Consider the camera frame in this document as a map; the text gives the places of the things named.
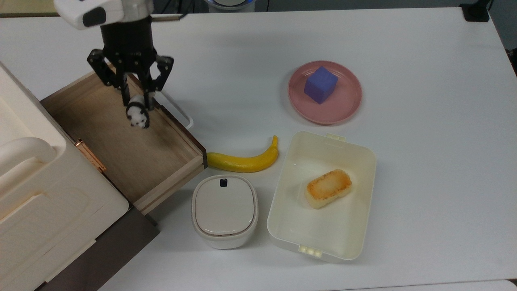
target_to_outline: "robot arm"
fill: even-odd
[[[136,74],[144,92],[144,107],[152,110],[154,92],[163,89],[174,64],[173,58],[157,55],[153,46],[152,0],[54,0],[54,6],[77,29],[100,26],[104,48],[92,50],[88,63],[104,85],[121,91],[124,106],[131,99],[127,73]],[[156,79],[150,74],[154,62],[160,71]]]

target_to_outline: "wooden drawer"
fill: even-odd
[[[131,96],[142,94],[128,77]],[[41,101],[73,141],[83,140],[105,176],[143,214],[207,167],[204,147],[159,103],[150,127],[131,127],[120,91],[92,72]]]

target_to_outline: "white lid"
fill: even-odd
[[[251,187],[240,177],[215,176],[198,186],[193,199],[195,223],[209,235],[238,234],[251,225],[255,215]]]

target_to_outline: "bread slice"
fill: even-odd
[[[312,208],[320,209],[336,198],[348,194],[351,187],[350,176],[345,171],[337,169],[312,180],[307,185],[305,197]]]

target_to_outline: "pink plate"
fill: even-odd
[[[318,104],[303,92],[307,78],[324,66],[338,77],[334,92]],[[328,61],[315,61],[299,67],[289,80],[289,100],[306,119],[318,124],[334,124],[351,117],[359,108],[362,90],[359,80],[347,68]]]

